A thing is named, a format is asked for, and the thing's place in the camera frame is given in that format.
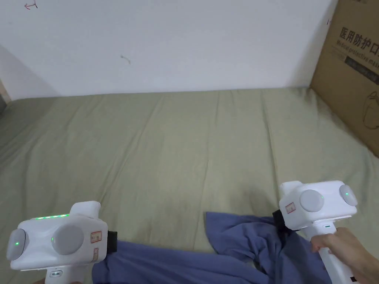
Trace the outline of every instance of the crumpled fabric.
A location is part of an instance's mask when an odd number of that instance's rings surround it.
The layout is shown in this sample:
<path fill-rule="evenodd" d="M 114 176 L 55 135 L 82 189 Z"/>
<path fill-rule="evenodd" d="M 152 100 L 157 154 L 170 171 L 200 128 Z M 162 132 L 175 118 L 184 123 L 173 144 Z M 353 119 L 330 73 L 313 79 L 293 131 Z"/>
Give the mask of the crumpled fabric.
<path fill-rule="evenodd" d="M 296 233 L 279 236 L 272 217 L 206 213 L 216 254 L 118 241 L 92 269 L 94 284 L 331 284 L 318 253 Z"/>

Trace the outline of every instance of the mattress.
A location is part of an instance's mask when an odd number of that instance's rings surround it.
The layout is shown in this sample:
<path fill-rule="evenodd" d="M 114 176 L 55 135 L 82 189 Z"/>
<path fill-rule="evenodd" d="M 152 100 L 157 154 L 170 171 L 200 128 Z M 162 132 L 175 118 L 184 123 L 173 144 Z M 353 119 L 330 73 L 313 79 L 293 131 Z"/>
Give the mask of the mattress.
<path fill-rule="evenodd" d="M 28 218 L 101 202 L 120 240 L 212 252 L 204 212 L 271 215 L 285 181 L 342 180 L 348 226 L 376 257 L 379 160 L 310 89 L 107 94 L 14 101 L 0 116 L 0 269 Z M 87 283 L 91 282 L 90 268 Z"/>

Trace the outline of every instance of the red label sticker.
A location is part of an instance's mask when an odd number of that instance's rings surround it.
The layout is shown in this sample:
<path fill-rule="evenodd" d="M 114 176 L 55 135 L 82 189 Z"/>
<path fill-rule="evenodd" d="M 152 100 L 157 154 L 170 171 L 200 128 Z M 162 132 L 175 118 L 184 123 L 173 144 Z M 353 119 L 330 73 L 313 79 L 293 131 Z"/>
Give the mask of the red label sticker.
<path fill-rule="evenodd" d="M 91 233 L 91 243 L 99 242 L 101 241 L 101 239 L 102 239 L 101 231 Z"/>
<path fill-rule="evenodd" d="M 99 248 L 94 249 L 94 258 L 92 261 L 96 261 L 99 258 Z"/>
<path fill-rule="evenodd" d="M 292 202 L 285 207 L 287 214 L 296 210 L 295 204 Z"/>

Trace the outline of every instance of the teal indicator light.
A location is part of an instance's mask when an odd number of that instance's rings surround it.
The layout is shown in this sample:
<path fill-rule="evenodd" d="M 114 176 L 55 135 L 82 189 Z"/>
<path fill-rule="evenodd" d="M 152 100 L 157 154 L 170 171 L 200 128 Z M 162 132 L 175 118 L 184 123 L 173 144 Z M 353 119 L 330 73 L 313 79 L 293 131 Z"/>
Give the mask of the teal indicator light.
<path fill-rule="evenodd" d="M 58 217 L 67 217 L 70 214 L 63 214 L 63 215 L 54 215 L 54 216 L 46 216 L 46 217 L 38 217 L 36 220 L 42 220 L 42 219 L 49 219 L 49 218 L 58 218 Z"/>

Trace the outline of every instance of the red ink mark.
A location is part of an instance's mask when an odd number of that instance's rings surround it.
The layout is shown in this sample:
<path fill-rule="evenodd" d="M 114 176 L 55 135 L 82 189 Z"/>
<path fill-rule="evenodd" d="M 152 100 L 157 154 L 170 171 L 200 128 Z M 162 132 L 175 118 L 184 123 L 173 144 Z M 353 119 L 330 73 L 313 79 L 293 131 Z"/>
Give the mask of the red ink mark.
<path fill-rule="evenodd" d="M 28 10 L 30 10 L 29 7 L 32 7 L 32 6 L 35 6 L 38 9 L 38 7 L 36 5 L 36 0 L 34 0 L 34 4 L 32 4 L 32 5 L 28 5 L 28 3 L 26 3 L 24 7 L 27 8 Z"/>

